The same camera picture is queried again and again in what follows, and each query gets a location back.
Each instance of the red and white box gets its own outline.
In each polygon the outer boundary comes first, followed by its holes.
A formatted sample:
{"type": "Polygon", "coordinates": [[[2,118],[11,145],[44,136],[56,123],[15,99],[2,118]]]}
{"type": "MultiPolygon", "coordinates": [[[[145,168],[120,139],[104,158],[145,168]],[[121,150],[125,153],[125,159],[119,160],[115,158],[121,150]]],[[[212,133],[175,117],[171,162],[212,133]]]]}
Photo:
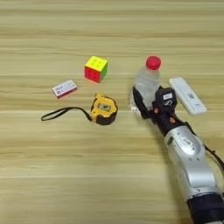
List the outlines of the red and white box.
{"type": "Polygon", "coordinates": [[[77,86],[72,80],[68,80],[52,88],[52,91],[55,93],[58,99],[65,95],[71,94],[75,90],[77,90],[77,86]]]}

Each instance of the tape measure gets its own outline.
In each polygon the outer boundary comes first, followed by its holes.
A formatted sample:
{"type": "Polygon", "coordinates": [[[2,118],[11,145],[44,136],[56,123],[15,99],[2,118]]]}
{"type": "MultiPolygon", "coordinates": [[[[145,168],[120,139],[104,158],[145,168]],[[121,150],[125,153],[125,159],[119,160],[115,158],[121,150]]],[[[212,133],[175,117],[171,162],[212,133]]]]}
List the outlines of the tape measure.
{"type": "Polygon", "coordinates": [[[81,110],[90,122],[98,123],[100,125],[109,125],[116,119],[118,107],[116,101],[103,95],[96,94],[94,97],[94,103],[91,108],[90,114],[83,108],[68,107],[60,108],[49,114],[43,115],[41,121],[49,121],[59,116],[64,115],[71,109],[81,110]]]}

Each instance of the plastic bottle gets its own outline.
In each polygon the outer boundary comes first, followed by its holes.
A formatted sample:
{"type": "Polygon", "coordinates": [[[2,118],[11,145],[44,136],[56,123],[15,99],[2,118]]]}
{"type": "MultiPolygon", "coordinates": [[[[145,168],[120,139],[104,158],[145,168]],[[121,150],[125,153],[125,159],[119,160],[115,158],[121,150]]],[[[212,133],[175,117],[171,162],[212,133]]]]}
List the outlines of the plastic bottle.
{"type": "MultiPolygon", "coordinates": [[[[155,93],[159,88],[160,74],[158,69],[160,68],[161,60],[159,57],[150,56],[146,60],[146,65],[142,67],[136,74],[135,88],[140,92],[143,97],[143,103],[151,109],[152,102],[155,100],[155,93]]],[[[129,106],[132,112],[138,112],[139,110],[134,102],[133,93],[131,91],[129,106]]]]}

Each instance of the small box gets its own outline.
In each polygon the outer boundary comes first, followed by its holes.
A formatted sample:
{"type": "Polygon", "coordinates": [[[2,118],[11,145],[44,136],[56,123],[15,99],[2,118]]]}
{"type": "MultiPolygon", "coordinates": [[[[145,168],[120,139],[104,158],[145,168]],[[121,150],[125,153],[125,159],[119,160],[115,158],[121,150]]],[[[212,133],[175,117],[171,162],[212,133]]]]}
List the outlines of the small box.
{"type": "Polygon", "coordinates": [[[85,77],[91,81],[100,83],[108,71],[108,61],[92,56],[85,65],[85,77]]]}
{"type": "Polygon", "coordinates": [[[75,90],[77,90],[77,86],[72,80],[68,80],[52,88],[52,91],[55,93],[58,99],[74,92],[75,90]]]}

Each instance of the white robotic arm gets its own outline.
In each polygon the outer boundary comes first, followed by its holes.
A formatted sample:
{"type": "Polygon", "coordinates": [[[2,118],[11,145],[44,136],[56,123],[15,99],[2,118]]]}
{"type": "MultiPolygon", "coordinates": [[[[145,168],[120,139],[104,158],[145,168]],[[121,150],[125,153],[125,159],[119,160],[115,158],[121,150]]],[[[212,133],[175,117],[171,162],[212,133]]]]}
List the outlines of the white robotic arm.
{"type": "Polygon", "coordinates": [[[224,200],[214,173],[205,159],[206,149],[215,156],[222,169],[224,163],[202,143],[187,122],[177,118],[174,90],[160,87],[151,111],[144,106],[142,96],[134,87],[133,96],[142,118],[150,118],[164,135],[164,142],[176,168],[179,186],[193,223],[224,223],[224,200]]]}

